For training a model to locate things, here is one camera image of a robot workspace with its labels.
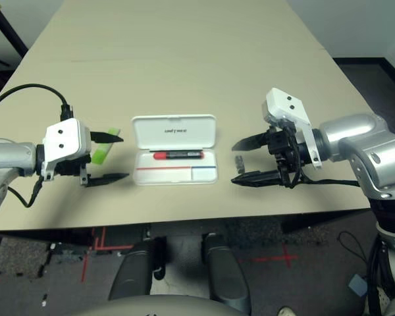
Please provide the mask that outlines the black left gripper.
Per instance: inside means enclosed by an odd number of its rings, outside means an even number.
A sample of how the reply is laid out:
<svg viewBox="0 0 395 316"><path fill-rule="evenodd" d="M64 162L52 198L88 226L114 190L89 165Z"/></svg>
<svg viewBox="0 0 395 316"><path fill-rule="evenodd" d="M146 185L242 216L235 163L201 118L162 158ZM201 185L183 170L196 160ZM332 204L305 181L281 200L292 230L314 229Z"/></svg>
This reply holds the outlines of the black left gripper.
<svg viewBox="0 0 395 316"><path fill-rule="evenodd" d="M91 141L95 143L117 143L124 140L117 135L106 132L90 132ZM61 176L78 176L80 184L85 187L95 187L111 184L129 176L128 173L110 173L92 178L87 173L86 165L91 162L91 156L85 155L73 160L57 163L55 173Z"/></svg>

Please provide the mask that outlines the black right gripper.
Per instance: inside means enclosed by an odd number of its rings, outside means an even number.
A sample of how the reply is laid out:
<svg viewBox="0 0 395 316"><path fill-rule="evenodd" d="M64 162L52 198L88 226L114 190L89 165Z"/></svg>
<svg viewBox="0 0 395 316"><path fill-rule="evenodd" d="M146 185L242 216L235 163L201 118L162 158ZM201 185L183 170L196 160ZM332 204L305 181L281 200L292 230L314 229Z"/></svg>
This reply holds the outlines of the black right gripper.
<svg viewBox="0 0 395 316"><path fill-rule="evenodd" d="M297 142L296 131L293 128L278 130L270 126L267 132L238 141L232 146L232 151L252 151L265 145L269 153L275 157L278 170L245 172L233 178L231 183L248 187L297 186L303 174L302 168L311 164L311 157L306 144Z"/></svg>

